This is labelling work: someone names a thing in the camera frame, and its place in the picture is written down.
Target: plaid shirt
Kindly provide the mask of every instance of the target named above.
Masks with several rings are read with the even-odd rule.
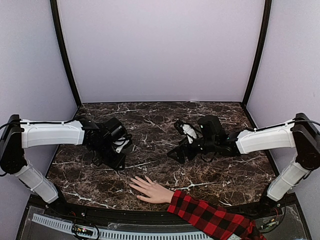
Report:
[[[176,214],[214,240],[267,240],[255,221],[226,209],[195,200],[180,190],[172,197],[169,213]]]

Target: finger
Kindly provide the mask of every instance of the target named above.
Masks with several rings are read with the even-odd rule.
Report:
[[[139,191],[140,193],[147,195],[147,190],[145,190],[144,188],[133,185],[133,184],[129,184],[129,186],[132,187],[133,189]]]
[[[149,177],[147,177],[147,176],[144,176],[144,177],[145,177],[145,179],[148,180],[148,182],[149,182],[150,184],[155,184],[153,181],[151,181],[151,179],[150,179]]]
[[[147,189],[147,188],[150,186],[150,184],[149,184],[149,185],[145,185],[145,184],[143,184],[142,182],[140,182],[140,181],[138,181],[138,180],[136,180],[136,179],[134,179],[134,178],[130,178],[130,180],[131,180],[132,182],[134,182],[135,184],[137,184],[138,186],[144,188],[144,189]]]
[[[135,176],[135,179],[139,180],[140,182],[142,182],[143,184],[147,185],[147,186],[151,186],[150,183],[146,182],[145,180],[143,180],[142,178]]]
[[[138,196],[136,196],[138,199],[140,199],[141,201],[144,201],[144,202],[147,202],[147,203],[151,203],[151,204],[154,204],[155,203],[155,201],[152,199],[152,198],[150,198],[150,197],[145,197],[145,196],[140,196],[140,195],[138,195]]]

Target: white wall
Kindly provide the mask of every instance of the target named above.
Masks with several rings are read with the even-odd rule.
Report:
[[[12,114],[55,121],[69,119],[76,111],[49,0],[0,1],[0,102],[0,125]],[[45,174],[55,150],[27,149],[26,156]],[[13,240],[30,192],[7,175],[0,178],[0,193],[0,239]]]
[[[264,0],[60,0],[81,100],[238,101]]]
[[[248,110],[259,127],[303,112],[320,122],[320,1],[274,0]],[[295,151],[272,151],[282,170]],[[313,239],[320,237],[320,170],[295,188]]]

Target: marble table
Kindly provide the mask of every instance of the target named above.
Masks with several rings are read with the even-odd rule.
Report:
[[[77,113],[96,123],[117,117],[133,135],[126,168],[114,171],[95,166],[94,154],[85,146],[62,145],[47,177],[60,186],[68,202],[99,208],[135,211],[165,211],[168,204],[149,204],[136,198],[129,187],[133,176],[147,175],[171,190],[218,206],[257,202],[275,174],[264,152],[240,157],[217,156],[211,163],[196,157],[180,164],[166,153],[183,136],[174,128],[178,119],[197,127],[205,115],[219,117],[226,132],[250,127],[239,103],[234,102],[137,102],[84,104]]]

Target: black pole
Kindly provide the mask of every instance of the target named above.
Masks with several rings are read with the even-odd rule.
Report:
[[[251,69],[251,74],[249,77],[248,85],[246,87],[245,94],[244,94],[244,97],[242,100],[242,104],[245,107],[247,106],[247,104],[249,102],[249,98],[250,98],[250,95],[251,95],[251,92],[254,87],[256,77],[257,77],[257,72],[259,69],[259,64],[261,61],[262,52],[264,50],[267,29],[268,29],[268,24],[269,24],[269,17],[270,17],[270,12],[271,12],[271,3],[272,3],[272,0],[265,0],[265,3],[264,3],[264,11],[263,11],[259,41],[258,41],[258,45],[256,47],[255,57],[254,57],[253,66]]]
[[[68,54],[67,54],[67,49],[64,41],[64,36],[62,33],[62,28],[61,28],[61,23],[60,23],[60,18],[59,18],[59,10],[58,10],[58,3],[57,0],[50,0],[51,4],[51,12],[52,12],[52,18],[53,18],[53,23],[54,23],[54,28],[55,28],[55,34],[56,34],[56,39],[59,44],[60,48],[60,53],[61,53],[61,58],[63,61],[64,69],[66,76],[69,81],[69,85],[73,94],[73,98],[75,100],[75,103],[78,107],[82,105],[80,96],[77,90],[76,82],[74,79],[74,76],[72,74]]]

